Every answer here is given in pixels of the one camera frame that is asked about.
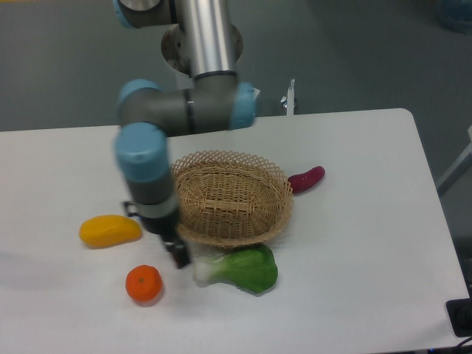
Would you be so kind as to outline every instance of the toy vegetable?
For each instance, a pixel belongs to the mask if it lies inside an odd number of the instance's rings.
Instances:
[[[201,257],[194,263],[197,282],[230,282],[256,294],[271,288],[277,276],[274,255],[264,245],[241,249],[222,257]]]
[[[288,177],[288,181],[293,189],[292,193],[300,194],[315,187],[315,185],[325,177],[325,173],[326,171],[323,167],[317,166],[308,172]]]

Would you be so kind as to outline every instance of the black cable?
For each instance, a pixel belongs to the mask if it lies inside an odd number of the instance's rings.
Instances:
[[[455,346],[452,350],[453,354],[461,354],[461,348],[464,344],[468,343],[469,341],[472,341],[472,337],[467,338],[464,341],[461,341],[457,346]]]

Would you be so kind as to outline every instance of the plastic orange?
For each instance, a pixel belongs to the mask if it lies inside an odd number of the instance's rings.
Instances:
[[[138,302],[154,299],[161,289],[161,275],[150,265],[137,266],[126,277],[126,291],[133,300]]]

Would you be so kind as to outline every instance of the plastic mango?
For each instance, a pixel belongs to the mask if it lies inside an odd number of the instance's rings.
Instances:
[[[139,224],[121,215],[101,215],[89,219],[82,224],[79,231],[80,239],[93,248],[136,241],[141,235]]]

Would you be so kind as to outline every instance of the white vegetable stem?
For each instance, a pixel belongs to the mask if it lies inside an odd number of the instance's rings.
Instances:
[[[193,276],[198,282],[211,282],[223,257],[201,257],[193,263]]]

